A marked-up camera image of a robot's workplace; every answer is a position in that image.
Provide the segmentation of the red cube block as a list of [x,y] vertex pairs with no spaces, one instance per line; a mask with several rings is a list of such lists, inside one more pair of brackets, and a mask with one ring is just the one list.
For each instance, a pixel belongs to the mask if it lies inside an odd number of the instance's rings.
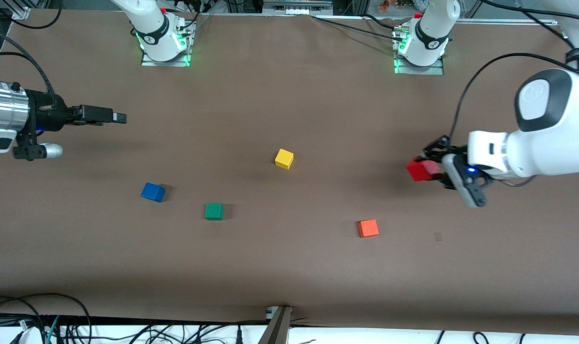
[[440,166],[435,161],[413,159],[406,165],[406,170],[415,182],[433,181],[440,174]]

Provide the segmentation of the blue cube block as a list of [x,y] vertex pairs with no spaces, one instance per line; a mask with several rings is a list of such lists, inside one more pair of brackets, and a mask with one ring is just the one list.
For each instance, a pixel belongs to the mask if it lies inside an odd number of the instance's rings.
[[140,195],[147,200],[161,203],[166,195],[166,189],[162,185],[147,182]]

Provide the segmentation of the orange cube block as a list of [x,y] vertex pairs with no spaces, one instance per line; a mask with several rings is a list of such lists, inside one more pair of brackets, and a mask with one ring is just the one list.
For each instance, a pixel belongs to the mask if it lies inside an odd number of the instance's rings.
[[379,235],[377,220],[374,218],[358,222],[358,233],[361,238],[376,237]]

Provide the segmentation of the yellow cube block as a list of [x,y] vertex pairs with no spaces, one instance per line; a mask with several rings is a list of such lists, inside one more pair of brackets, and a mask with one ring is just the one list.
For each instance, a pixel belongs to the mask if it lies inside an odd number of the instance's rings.
[[274,164],[284,170],[289,170],[294,161],[294,153],[280,149],[274,159]]

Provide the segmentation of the small colourful objects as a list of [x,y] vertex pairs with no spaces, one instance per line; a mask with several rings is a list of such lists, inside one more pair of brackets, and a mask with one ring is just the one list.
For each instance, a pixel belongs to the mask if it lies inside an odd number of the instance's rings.
[[423,12],[428,6],[429,0],[379,0],[377,9],[379,13],[398,10]]

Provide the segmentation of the aluminium profile bar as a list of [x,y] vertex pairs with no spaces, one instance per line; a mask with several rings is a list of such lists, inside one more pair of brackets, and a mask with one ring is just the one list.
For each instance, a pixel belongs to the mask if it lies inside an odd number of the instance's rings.
[[272,318],[257,344],[288,344],[292,307],[276,306]]

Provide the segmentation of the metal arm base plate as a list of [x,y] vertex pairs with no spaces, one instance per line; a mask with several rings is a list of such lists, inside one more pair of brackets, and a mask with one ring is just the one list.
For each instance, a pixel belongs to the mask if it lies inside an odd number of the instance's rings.
[[399,38],[394,42],[394,72],[406,75],[443,75],[446,39],[442,43],[432,41],[424,43],[415,38],[408,28],[396,28],[392,37]]
[[137,32],[143,50],[141,65],[162,67],[189,67],[195,23],[177,26],[165,20],[162,26],[150,33]]

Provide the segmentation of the aluminium table edge rail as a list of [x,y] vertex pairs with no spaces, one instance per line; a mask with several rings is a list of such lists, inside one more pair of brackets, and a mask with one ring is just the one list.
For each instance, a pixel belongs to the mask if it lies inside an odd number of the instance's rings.
[[459,24],[479,24],[479,25],[538,25],[537,22],[529,18],[525,19],[499,19],[499,18],[460,18],[455,22]]

